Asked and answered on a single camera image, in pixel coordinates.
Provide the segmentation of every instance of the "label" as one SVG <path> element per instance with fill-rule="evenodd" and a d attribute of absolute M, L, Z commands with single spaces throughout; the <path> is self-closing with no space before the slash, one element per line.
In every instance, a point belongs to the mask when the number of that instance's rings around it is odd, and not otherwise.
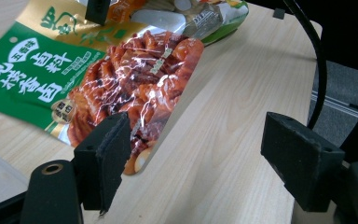
<path fill-rule="evenodd" d="M 215 21 L 216 18 L 219 18 L 217 13 L 210 10 L 203 10 L 193 19 L 193 22 L 196 24 L 197 29 L 200 29 L 200 27 L 210 24 L 211 21 Z"/>
<path fill-rule="evenodd" d="M 85 69 L 103 56 L 15 22 L 0 39 L 0 111 L 45 129 L 52 122 L 51 106 L 64 99 Z"/>

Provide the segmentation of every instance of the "screw hole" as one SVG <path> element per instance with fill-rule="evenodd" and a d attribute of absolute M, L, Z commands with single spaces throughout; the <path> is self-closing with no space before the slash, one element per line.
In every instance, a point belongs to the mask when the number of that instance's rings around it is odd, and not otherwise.
<path fill-rule="evenodd" d="M 57 174 L 60 170 L 62 170 L 63 166 L 59 163 L 54 163 L 51 165 L 48 165 L 42 170 L 43 175 L 54 175 Z"/>

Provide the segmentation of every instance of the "wooden table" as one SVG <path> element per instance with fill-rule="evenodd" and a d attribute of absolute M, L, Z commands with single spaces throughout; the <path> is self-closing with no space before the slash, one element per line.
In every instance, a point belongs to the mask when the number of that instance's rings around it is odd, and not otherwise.
<path fill-rule="evenodd" d="M 0 35 L 25 5 L 0 1 Z M 86 223 L 290 223 L 294 199 L 260 144 L 267 111 L 306 123 L 316 60 L 296 18 L 249 7 L 234 35 L 205 49 L 145 170 L 123 176 L 110 211 L 85 212 Z M 73 149 L 0 114 L 0 157 L 29 176 Z"/>

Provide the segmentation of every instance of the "black cable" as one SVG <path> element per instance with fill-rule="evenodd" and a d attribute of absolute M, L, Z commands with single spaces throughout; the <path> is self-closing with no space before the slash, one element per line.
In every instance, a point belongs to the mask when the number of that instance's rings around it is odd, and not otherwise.
<path fill-rule="evenodd" d="M 315 28 L 312 26 L 312 23 L 310 23 L 310 20 L 298 6 L 297 2 L 295 0 L 283 0 L 283 2 L 287 5 L 287 7 L 292 11 L 292 13 L 301 23 L 302 27 L 310 38 L 310 42 L 312 43 L 313 48 L 315 49 L 316 60 L 319 69 L 318 97 L 316 99 L 316 105 L 313 109 L 310 121 L 307 126 L 308 128 L 313 129 L 324 106 L 324 98 L 326 95 L 327 86 L 327 65 L 324 56 L 324 50 L 322 48 L 322 41 L 316 33 Z"/>

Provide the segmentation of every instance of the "plastic food package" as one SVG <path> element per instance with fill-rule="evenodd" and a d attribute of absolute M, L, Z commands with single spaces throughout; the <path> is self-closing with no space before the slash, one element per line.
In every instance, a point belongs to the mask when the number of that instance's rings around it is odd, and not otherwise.
<path fill-rule="evenodd" d="M 127 111 L 139 171 L 203 51 L 197 38 L 138 22 L 84 20 L 73 0 L 31 0 L 0 38 L 0 112 L 77 146 L 106 116 Z"/>
<path fill-rule="evenodd" d="M 115 0 L 108 19 L 146 23 L 209 44 L 234 32 L 248 13 L 241 0 Z"/>

